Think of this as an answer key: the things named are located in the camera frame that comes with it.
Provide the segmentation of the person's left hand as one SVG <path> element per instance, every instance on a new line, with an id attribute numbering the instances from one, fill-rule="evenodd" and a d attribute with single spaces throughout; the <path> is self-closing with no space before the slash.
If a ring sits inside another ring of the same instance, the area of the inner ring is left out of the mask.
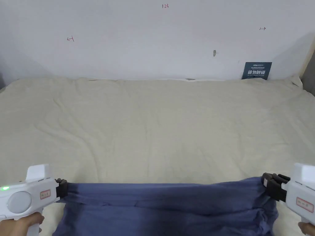
<path id="1" fill-rule="evenodd" d="M 20 218 L 19 220 L 2 220 L 0 222 L 1 236 L 26 236 L 30 226 L 35 224 L 42 224 L 44 216 L 35 212 L 29 216 Z"/>

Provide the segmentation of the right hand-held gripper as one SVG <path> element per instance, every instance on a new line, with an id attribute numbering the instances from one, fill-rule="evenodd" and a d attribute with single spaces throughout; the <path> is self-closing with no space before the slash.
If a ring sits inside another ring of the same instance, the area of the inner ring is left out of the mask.
<path id="1" fill-rule="evenodd" d="M 315 167 L 295 163 L 291 177 L 264 173 L 261 182 L 266 194 L 301 216 L 302 222 L 315 224 Z"/>

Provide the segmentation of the person's right hand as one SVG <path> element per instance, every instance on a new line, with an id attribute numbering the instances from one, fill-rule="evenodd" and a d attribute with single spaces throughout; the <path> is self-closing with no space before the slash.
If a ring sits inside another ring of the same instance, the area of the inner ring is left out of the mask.
<path id="1" fill-rule="evenodd" d="M 298 226 L 304 235 L 315 236 L 315 226 L 311 223 L 299 222 Z"/>

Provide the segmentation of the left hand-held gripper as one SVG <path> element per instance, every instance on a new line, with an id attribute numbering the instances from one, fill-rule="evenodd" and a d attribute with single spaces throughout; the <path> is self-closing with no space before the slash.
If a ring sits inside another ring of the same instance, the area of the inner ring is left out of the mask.
<path id="1" fill-rule="evenodd" d="M 0 187 L 0 220 L 42 214 L 45 207 L 67 195 L 68 182 L 54 179 L 49 164 L 30 166 L 25 180 Z"/>

